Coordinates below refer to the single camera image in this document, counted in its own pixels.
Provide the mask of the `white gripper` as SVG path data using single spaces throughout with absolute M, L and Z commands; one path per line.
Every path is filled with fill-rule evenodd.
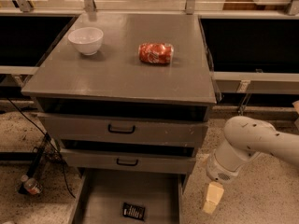
M 205 185 L 202 208 L 205 213 L 212 214 L 216 210 L 224 193 L 222 184 L 232 183 L 238 177 L 238 174 L 238 171 L 232 172 L 223 168 L 217 162 L 214 154 L 208 156 L 206 161 L 206 175 L 212 181 Z

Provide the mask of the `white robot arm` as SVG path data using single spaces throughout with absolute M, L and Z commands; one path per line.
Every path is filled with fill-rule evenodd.
M 212 214 L 221 201 L 224 185 L 237 178 L 242 167 L 261 153 L 299 166 L 299 136 L 282 133 L 269 122 L 236 116 L 225 123 L 223 142 L 206 159 L 203 208 Z

